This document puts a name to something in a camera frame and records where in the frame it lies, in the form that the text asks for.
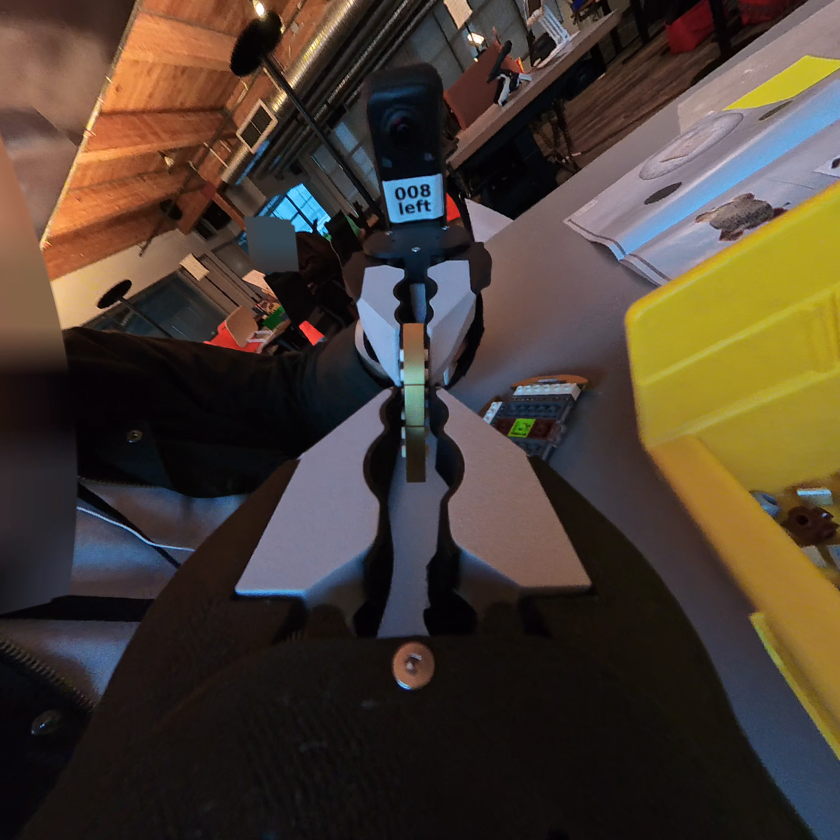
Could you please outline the toy instruction booklet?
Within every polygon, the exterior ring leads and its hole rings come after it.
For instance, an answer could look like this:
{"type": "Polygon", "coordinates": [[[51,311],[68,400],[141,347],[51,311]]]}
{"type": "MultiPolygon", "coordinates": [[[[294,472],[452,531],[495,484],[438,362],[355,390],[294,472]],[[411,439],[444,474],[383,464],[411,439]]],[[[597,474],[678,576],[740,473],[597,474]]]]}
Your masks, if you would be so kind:
{"type": "Polygon", "coordinates": [[[837,183],[838,119],[838,72],[711,113],[564,222],[663,285],[837,183]]]}

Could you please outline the pile of toy bricks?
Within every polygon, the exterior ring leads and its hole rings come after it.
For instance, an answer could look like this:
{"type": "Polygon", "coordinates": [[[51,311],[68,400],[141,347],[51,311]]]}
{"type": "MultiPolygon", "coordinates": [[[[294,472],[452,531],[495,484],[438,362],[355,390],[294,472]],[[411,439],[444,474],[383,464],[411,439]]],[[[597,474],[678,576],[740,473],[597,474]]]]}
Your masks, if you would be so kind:
{"type": "Polygon", "coordinates": [[[838,486],[811,483],[775,494],[751,490],[750,496],[838,589],[838,486]]]}

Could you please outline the yellow plastic bin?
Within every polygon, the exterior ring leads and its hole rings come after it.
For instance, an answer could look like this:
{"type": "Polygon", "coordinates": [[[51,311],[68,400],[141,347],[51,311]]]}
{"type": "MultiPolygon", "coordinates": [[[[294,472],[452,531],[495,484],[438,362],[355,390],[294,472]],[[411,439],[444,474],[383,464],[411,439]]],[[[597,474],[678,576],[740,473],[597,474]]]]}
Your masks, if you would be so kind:
{"type": "Polygon", "coordinates": [[[643,446],[838,754],[839,594],[750,496],[838,486],[839,186],[634,304],[643,446]]]}

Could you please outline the silver ventilation duct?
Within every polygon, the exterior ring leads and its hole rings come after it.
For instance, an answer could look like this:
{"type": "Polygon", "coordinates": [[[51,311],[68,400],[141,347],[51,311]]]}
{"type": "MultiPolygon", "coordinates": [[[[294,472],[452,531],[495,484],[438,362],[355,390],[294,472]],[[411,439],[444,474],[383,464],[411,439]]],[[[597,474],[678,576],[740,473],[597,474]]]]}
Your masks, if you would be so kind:
{"type": "Polygon", "coordinates": [[[213,181],[233,184],[248,172],[255,179],[278,175],[312,144],[320,144],[360,94],[362,81],[400,48],[435,2],[317,2],[322,15],[291,61],[280,53],[291,20],[273,54],[249,77],[269,83],[263,97],[272,129],[251,146],[238,142],[213,181]]]}

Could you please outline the person's torso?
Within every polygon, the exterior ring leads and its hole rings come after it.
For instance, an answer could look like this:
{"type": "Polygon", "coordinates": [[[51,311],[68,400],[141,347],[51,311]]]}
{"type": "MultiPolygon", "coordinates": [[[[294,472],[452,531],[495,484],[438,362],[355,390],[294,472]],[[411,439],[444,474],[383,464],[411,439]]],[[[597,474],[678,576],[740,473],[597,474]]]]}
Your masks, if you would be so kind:
{"type": "Polygon", "coordinates": [[[69,594],[2,618],[2,838],[54,788],[149,604],[245,499],[82,485],[69,594]]]}

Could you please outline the round toy pot build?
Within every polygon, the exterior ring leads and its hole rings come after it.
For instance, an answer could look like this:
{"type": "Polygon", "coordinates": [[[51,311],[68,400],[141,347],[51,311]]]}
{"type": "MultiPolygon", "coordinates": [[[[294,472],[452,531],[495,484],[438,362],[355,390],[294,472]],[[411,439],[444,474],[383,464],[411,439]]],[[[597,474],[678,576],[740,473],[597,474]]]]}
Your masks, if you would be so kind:
{"type": "Polygon", "coordinates": [[[479,413],[528,457],[549,462],[564,441],[576,404],[590,382],[575,374],[544,374],[515,382],[479,413]]]}

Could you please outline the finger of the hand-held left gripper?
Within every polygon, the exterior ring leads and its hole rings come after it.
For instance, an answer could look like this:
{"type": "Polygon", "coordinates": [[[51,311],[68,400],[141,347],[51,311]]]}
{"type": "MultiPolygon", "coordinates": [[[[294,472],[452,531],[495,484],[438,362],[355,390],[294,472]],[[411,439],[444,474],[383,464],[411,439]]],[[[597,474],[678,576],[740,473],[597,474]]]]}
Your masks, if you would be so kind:
{"type": "Polygon", "coordinates": [[[356,349],[364,363],[382,379],[401,385],[401,325],[396,320],[400,302],[395,287],[403,282],[403,268],[373,266],[364,270],[356,307],[360,322],[355,328],[356,349]]]}
{"type": "Polygon", "coordinates": [[[427,324],[429,382],[447,385],[455,376],[456,351],[476,315],[476,294],[466,259],[432,266],[427,276],[436,286],[429,300],[432,317],[427,324]]]}

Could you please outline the long grey work table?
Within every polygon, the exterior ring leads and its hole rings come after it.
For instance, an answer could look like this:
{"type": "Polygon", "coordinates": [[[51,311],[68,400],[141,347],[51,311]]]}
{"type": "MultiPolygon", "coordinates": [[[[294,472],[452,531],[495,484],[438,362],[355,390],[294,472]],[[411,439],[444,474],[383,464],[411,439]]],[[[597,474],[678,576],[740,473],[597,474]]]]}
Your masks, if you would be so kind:
{"type": "Polygon", "coordinates": [[[491,104],[477,121],[459,132],[455,152],[448,157],[448,166],[452,170],[461,168],[505,127],[512,124],[516,117],[525,112],[535,112],[538,100],[547,99],[551,105],[558,96],[554,89],[562,75],[586,53],[599,46],[619,25],[620,20],[621,15],[617,12],[607,14],[581,33],[575,34],[547,66],[531,70],[531,80],[523,82],[509,96],[506,104],[491,104]]]}

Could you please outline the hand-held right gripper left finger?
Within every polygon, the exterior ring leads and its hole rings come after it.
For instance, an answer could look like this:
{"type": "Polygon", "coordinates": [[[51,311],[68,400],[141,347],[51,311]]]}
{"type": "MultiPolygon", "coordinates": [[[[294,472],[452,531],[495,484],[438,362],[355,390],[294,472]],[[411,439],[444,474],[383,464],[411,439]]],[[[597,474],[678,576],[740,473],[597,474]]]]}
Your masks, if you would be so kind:
{"type": "Polygon", "coordinates": [[[388,389],[294,463],[236,595],[330,606],[352,634],[371,634],[391,585],[396,457],[396,390],[388,389]]]}

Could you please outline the grey desk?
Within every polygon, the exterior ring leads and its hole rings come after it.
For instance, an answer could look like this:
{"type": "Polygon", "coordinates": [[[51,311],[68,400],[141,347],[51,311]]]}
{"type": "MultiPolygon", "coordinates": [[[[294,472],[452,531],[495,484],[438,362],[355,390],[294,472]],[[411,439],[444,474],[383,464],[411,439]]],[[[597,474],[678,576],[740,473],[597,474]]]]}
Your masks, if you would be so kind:
{"type": "Polygon", "coordinates": [[[605,514],[646,561],[610,549],[606,593],[539,607],[561,643],[591,654],[710,760],[734,815],[757,838],[800,817],[838,838],[838,760],[764,650],[749,606],[637,439],[624,315],[652,288],[585,242],[563,217],[679,134],[678,105],[637,118],[489,243],[493,280],[476,364],[455,394],[478,407],[520,375],[581,372],[595,384],[551,467],[605,514]]]}

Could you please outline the tan curved toy panel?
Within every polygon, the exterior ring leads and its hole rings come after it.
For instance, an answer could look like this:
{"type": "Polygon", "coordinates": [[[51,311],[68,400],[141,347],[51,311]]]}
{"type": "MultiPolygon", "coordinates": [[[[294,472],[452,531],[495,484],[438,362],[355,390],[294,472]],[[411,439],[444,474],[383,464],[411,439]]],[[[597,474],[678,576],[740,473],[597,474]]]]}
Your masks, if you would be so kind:
{"type": "Polygon", "coordinates": [[[425,325],[402,326],[399,353],[403,399],[403,455],[406,481],[425,482],[427,458],[427,356],[425,325]]]}

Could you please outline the black pendant lamp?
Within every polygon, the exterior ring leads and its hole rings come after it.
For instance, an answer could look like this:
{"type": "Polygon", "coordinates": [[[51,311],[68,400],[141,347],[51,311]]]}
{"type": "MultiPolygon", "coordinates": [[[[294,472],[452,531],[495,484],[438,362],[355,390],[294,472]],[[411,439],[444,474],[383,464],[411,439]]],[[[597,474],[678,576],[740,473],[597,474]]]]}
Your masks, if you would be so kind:
{"type": "Polygon", "coordinates": [[[251,20],[234,44],[229,61],[231,72],[240,78],[255,72],[263,59],[273,54],[281,34],[282,20],[273,10],[251,20]]]}

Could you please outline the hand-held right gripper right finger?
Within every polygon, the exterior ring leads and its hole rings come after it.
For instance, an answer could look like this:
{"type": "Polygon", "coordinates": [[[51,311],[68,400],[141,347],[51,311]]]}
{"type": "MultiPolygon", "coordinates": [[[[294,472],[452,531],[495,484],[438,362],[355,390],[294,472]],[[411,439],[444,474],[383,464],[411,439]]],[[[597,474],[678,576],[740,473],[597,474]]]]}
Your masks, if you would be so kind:
{"type": "Polygon", "coordinates": [[[431,430],[446,490],[428,564],[428,631],[472,633],[489,609],[588,592],[588,575],[532,460],[438,390],[431,430]]]}

